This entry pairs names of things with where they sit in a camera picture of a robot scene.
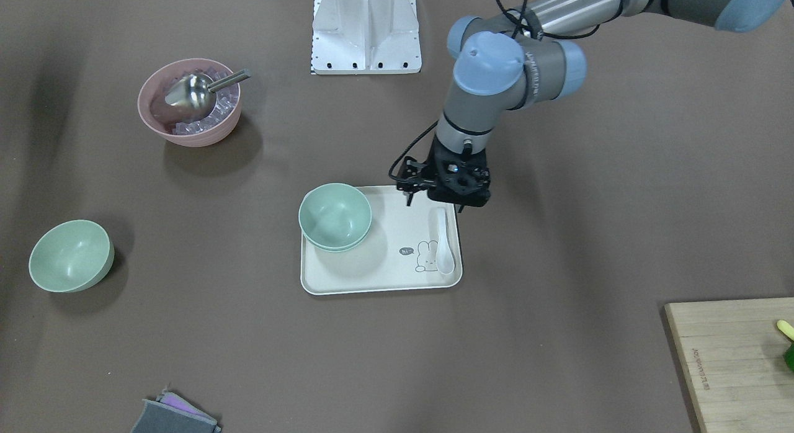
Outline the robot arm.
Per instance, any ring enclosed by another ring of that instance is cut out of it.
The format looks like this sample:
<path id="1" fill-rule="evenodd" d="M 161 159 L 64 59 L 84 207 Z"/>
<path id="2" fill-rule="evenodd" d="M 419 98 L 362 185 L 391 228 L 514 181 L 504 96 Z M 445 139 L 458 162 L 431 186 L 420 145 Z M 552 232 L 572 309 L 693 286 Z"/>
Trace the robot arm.
<path id="1" fill-rule="evenodd" d="M 601 24 L 644 12 L 718 31 L 756 29 L 785 0 L 538 0 L 500 8 L 491 19 L 464 17 L 446 40 L 453 79 L 435 125 L 428 159 L 405 161 L 406 191 L 431 200 L 482 207 L 490 198 L 486 146 L 505 111 L 570 96 L 587 61 L 575 43 Z"/>

